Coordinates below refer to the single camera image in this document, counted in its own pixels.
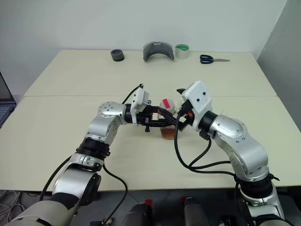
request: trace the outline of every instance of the gray wall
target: gray wall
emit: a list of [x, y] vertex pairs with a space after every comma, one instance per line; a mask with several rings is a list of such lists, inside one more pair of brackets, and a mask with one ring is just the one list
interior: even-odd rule
[[301, 131], [301, 1], [288, 0], [258, 64]]

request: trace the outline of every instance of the gray curved object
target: gray curved object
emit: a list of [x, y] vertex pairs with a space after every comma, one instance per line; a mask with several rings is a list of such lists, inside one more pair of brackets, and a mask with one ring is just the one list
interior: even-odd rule
[[143, 46], [143, 60], [147, 61], [150, 56], [161, 53], [169, 57], [171, 60], [174, 60], [173, 47], [163, 41], [152, 41]]

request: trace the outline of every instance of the black cable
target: black cable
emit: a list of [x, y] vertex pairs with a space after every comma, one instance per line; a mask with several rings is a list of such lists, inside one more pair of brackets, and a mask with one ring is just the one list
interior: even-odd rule
[[160, 111], [160, 114], [165, 118], [166, 121], [173, 125], [176, 124], [176, 118], [168, 110], [161, 107], [159, 107], [158, 110]]
[[189, 169], [190, 171], [192, 172], [196, 172], [196, 173], [221, 173], [221, 174], [227, 174], [227, 175], [231, 175], [231, 176], [235, 176], [234, 173], [231, 173], [231, 172], [227, 172], [227, 171], [203, 171], [203, 170], [196, 170], [195, 167], [193, 166], [189, 166], [187, 165], [181, 155], [180, 155], [180, 152], [179, 152], [179, 148], [178, 148], [178, 131], [179, 131], [179, 121], [180, 121], [180, 117], [181, 115], [178, 115], [177, 118], [176, 118], [176, 123], [175, 123], [175, 130], [174, 130], [174, 149], [175, 149], [175, 153], [178, 157], [178, 160], [180, 161], [180, 163], [182, 164], [182, 166], [184, 166], [185, 168]]
[[122, 101], [122, 104], [124, 105], [127, 101], [127, 99], [139, 88], [139, 87], [143, 87], [143, 84], [139, 84], [139, 86], [135, 87], [129, 94], [128, 96], [124, 99], [124, 101]]
[[[195, 158], [189, 164], [189, 166], [192, 166], [193, 164], [195, 164], [197, 161], [199, 161], [209, 151], [209, 149], [211, 148], [212, 141], [211, 141], [210, 138], [209, 138], [208, 141], [209, 141], [209, 143], [208, 143], [207, 148], [197, 158]], [[195, 170], [201, 170], [201, 169], [209, 168], [209, 167], [212, 167], [212, 166], [216, 166], [216, 165], [220, 165], [220, 164], [229, 164], [229, 163], [230, 163], [230, 161], [217, 161], [217, 162], [210, 163], [210, 164], [207, 164], [207, 165], [204, 165], [204, 166], [196, 166], [196, 167], [193, 167], [193, 168]]]
[[105, 219], [105, 221], [103, 222], [103, 225], [105, 225], [107, 223], [107, 221], [113, 216], [113, 214], [115, 213], [115, 211], [119, 208], [119, 206], [122, 204], [122, 202], [124, 201], [124, 199], [127, 196], [127, 184], [125, 183], [125, 181], [119, 177], [117, 177], [116, 175], [112, 174], [111, 172], [108, 171], [108, 169], [106, 168], [106, 166], [103, 164], [103, 169], [104, 171], [109, 174], [111, 177], [116, 178], [117, 180], [121, 181], [121, 183], [123, 183], [124, 187], [125, 187], [125, 192], [124, 195], [122, 197], [122, 199], [120, 200], [120, 202], [117, 204], [117, 206], [115, 207], [115, 209], [109, 214], [109, 216]]
[[212, 141], [211, 139], [209, 138], [209, 143], [208, 143], [208, 146], [207, 148], [197, 157], [195, 158], [190, 164], [189, 166], [192, 166], [194, 163], [196, 163], [198, 160], [200, 160], [205, 154], [207, 154], [207, 152], [209, 151], [209, 149], [211, 148], [211, 144], [212, 144]]
[[44, 186], [44, 188], [43, 188], [43, 190], [42, 190], [42, 192], [41, 192], [41, 196], [40, 196], [40, 198], [39, 198], [39, 201], [42, 201], [42, 200], [44, 199], [45, 193], [46, 193], [47, 188], [49, 187], [51, 181], [52, 181], [53, 178], [56, 176], [56, 174], [58, 173], [58, 171], [60, 171], [60, 169], [61, 169], [61, 168], [69, 161], [70, 158], [71, 158], [71, 156], [68, 157], [65, 161], [63, 161], [63, 162], [61, 163], [61, 165], [59, 165], [59, 166], [56, 168], [56, 170], [52, 173], [52, 175], [51, 175], [50, 178], [48, 179], [47, 183], [45, 184], [45, 186]]

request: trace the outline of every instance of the laptop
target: laptop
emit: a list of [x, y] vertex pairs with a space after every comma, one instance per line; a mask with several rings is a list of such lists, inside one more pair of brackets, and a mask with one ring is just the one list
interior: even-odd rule
[[0, 128], [2, 127], [4, 121], [14, 111], [15, 107], [16, 102], [0, 72]]

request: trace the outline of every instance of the table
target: table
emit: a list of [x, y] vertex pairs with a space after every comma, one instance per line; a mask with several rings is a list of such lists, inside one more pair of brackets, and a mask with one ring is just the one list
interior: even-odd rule
[[103, 50], [63, 50], [26, 92], [26, 96], [126, 96], [139, 83], [151, 95], [176, 96], [176, 89], [203, 80], [213, 97], [275, 96], [275, 91], [250, 53], [205, 53], [230, 62], [202, 65], [200, 53], [171, 61], [142, 51], [124, 51], [115, 62]]
[[[253, 56], [210, 55], [231, 62], [201, 65], [199, 53], [175, 62], [164, 56], [145, 63], [139, 51], [125, 51], [122, 62], [112, 61], [109, 51], [60, 52], [0, 129], [0, 189], [42, 190], [51, 173], [80, 145], [103, 102], [121, 102], [142, 82], [153, 105], [165, 97], [178, 103], [180, 95], [175, 89], [199, 79], [208, 85], [214, 112], [243, 121], [251, 136], [266, 148], [270, 170], [281, 179], [275, 184], [301, 185], [300, 132]], [[186, 162], [207, 146], [189, 127], [178, 142]], [[185, 169], [176, 158], [173, 141], [164, 140], [158, 128], [145, 133], [143, 127], [120, 126], [110, 149], [106, 166], [131, 190], [234, 187], [228, 175], [196, 174]], [[226, 159], [223, 150], [213, 144], [201, 164]], [[230, 165], [214, 169], [233, 171]], [[100, 174], [100, 190], [123, 189], [104, 171]]]
[[[54, 169], [79, 146], [98, 106], [122, 99], [25, 97], [0, 130], [0, 188], [42, 190]], [[153, 103], [160, 101], [159, 97], [151, 99]], [[266, 148], [270, 170], [281, 179], [274, 181], [277, 186], [301, 185], [300, 133], [278, 97], [215, 97], [213, 108], [216, 113], [243, 121], [249, 133]], [[207, 145], [191, 128], [180, 134], [178, 142], [186, 162]], [[145, 133], [143, 127], [120, 126], [110, 149], [111, 155], [105, 160], [108, 169], [123, 178], [132, 190], [234, 186], [228, 175], [186, 170], [176, 158], [173, 141], [164, 140], [158, 128]], [[201, 162], [226, 159], [227, 155], [214, 144]], [[215, 169], [232, 171], [230, 165]], [[100, 190], [123, 189], [119, 181], [104, 171], [101, 175]]]

